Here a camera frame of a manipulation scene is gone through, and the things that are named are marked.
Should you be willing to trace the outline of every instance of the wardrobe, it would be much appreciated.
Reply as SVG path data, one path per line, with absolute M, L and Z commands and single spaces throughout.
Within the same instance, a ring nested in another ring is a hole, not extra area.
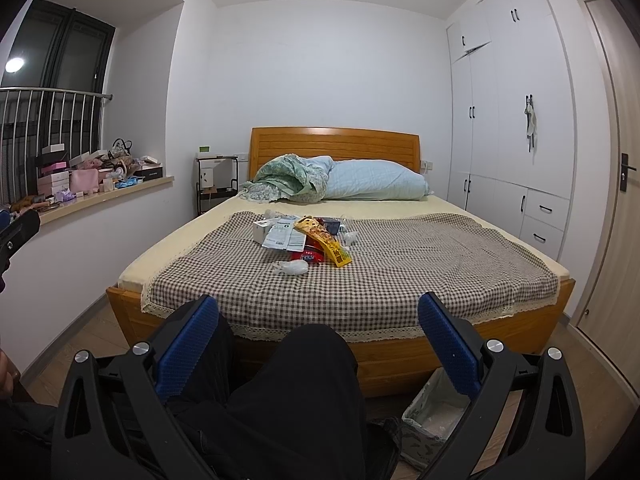
M 547 0 L 481 0 L 447 29 L 447 200 L 558 259 L 574 178 L 574 103 Z M 530 99 L 536 130 L 528 136 Z

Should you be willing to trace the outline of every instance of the wooden headboard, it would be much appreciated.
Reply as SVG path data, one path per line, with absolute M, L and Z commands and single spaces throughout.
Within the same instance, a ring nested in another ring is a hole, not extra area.
M 303 157 L 329 155 L 333 160 L 381 158 L 420 173 L 420 137 L 417 135 L 356 128 L 276 126 L 252 130 L 249 178 L 266 162 L 286 153 Z

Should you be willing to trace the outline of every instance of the window sill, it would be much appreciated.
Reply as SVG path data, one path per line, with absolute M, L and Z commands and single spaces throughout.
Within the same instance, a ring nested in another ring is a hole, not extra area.
M 135 186 L 125 187 L 123 189 L 115 189 L 113 191 L 107 191 L 104 193 L 93 193 L 91 195 L 85 195 L 82 198 L 76 198 L 75 200 L 65 202 L 57 209 L 53 209 L 52 211 L 47 211 L 46 213 L 42 213 L 40 215 L 40 225 L 48 224 L 49 222 L 53 222 L 58 218 L 65 217 L 77 211 L 82 211 L 83 209 L 101 204 L 103 202 L 108 202 L 109 200 L 113 200 L 121 196 L 143 191 L 151 187 L 170 184 L 173 181 L 174 181 L 174 177 L 164 176 L 162 178 L 148 180 L 146 182 L 141 182 L 140 184 L 136 184 Z

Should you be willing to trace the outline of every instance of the trash can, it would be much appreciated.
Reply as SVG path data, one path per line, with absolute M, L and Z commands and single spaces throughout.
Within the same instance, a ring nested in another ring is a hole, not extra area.
M 402 458 L 418 469 L 427 468 L 468 405 L 469 398 L 457 393 L 444 368 L 434 371 L 402 414 Z

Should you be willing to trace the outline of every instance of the mattress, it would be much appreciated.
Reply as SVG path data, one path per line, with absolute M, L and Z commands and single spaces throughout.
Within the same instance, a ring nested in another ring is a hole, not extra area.
M 560 280 L 569 277 L 569 271 L 562 265 L 552 260 L 546 254 L 541 253 L 530 245 L 518 240 L 515 236 L 499 229 L 489 222 L 471 215 L 467 211 L 446 202 L 434 195 L 424 197 L 422 200 L 399 202 L 386 201 L 361 201 L 361 200 L 327 200 L 317 204 L 294 204 L 280 201 L 276 203 L 260 204 L 248 202 L 239 197 L 233 197 L 211 209 L 209 212 L 183 225 L 163 240 L 141 254 L 127 267 L 118 279 L 118 287 L 131 292 L 142 292 L 143 286 L 179 254 L 183 254 L 192 248 L 208 233 L 220 227 L 229 220 L 231 215 L 241 211 L 264 213 L 267 209 L 276 210 L 285 214 L 299 216 L 329 216 L 348 219 L 397 219 L 433 213 L 454 213 L 473 218 L 483 227 L 494 228 L 501 232 L 505 238 L 528 249 L 539 257 L 545 265 L 556 274 Z

